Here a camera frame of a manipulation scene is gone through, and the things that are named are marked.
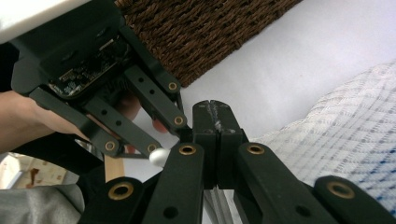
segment gray sleeve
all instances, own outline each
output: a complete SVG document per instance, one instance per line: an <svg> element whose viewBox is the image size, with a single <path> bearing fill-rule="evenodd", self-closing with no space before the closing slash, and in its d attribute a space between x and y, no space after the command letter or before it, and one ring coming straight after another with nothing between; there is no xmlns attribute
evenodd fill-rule
<svg viewBox="0 0 396 224"><path fill-rule="evenodd" d="M77 223L83 210L77 185L0 190L2 223Z"/></svg>

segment wicker basket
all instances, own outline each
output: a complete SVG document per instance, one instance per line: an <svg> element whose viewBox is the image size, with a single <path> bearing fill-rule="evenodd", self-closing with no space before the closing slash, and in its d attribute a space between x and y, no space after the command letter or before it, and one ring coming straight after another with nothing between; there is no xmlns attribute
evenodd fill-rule
<svg viewBox="0 0 396 224"><path fill-rule="evenodd" d="M118 0L127 23L183 87L300 0Z"/></svg>

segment white ball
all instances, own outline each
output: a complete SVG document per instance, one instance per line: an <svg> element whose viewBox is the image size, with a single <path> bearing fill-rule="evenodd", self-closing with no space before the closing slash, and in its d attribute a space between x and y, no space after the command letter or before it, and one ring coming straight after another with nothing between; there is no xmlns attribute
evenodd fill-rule
<svg viewBox="0 0 396 224"><path fill-rule="evenodd" d="M167 148L156 148L149 154L149 161L155 166L164 167L170 152Z"/></svg>

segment circuit board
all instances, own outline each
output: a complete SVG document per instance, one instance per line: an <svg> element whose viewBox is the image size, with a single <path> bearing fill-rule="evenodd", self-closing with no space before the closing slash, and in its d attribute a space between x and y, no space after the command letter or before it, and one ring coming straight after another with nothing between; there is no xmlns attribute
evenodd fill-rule
<svg viewBox="0 0 396 224"><path fill-rule="evenodd" d="M126 60L129 46L122 40L111 40L97 53L72 68L49 87L63 98L76 97L112 67Z"/></svg>

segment brass insert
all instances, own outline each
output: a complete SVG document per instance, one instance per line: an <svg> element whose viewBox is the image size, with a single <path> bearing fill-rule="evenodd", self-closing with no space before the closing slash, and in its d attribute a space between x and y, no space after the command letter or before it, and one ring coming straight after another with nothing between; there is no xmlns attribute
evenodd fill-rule
<svg viewBox="0 0 396 224"><path fill-rule="evenodd" d="M134 185L129 182L120 182L108 191L108 197L114 201L124 200L132 195Z"/></svg>
<svg viewBox="0 0 396 224"><path fill-rule="evenodd" d="M193 146L184 146L184 147L179 148L178 151L182 155L190 156L190 155L194 154L197 151L197 149Z"/></svg>
<svg viewBox="0 0 396 224"><path fill-rule="evenodd" d="M116 148L116 144L113 142L113 141L108 141L108 142L106 142L106 144L105 144L105 149L107 150L107 151L112 151L112 150L114 150Z"/></svg>
<svg viewBox="0 0 396 224"><path fill-rule="evenodd" d="M348 185L332 181L327 184L327 189L334 195L343 199L353 199L355 197L355 192Z"/></svg>
<svg viewBox="0 0 396 224"><path fill-rule="evenodd" d="M249 146L247 151L254 155L261 155L264 153L264 148L260 146Z"/></svg>
<svg viewBox="0 0 396 224"><path fill-rule="evenodd" d="M157 145L155 145L155 144L148 145L148 153L151 153L155 149L157 149Z"/></svg>
<svg viewBox="0 0 396 224"><path fill-rule="evenodd" d="M170 82L168 87L169 90L174 91L175 89L177 89L177 84L175 82Z"/></svg>
<svg viewBox="0 0 396 224"><path fill-rule="evenodd" d="M181 125L183 124L184 119L181 116L175 117L175 124L176 125Z"/></svg>

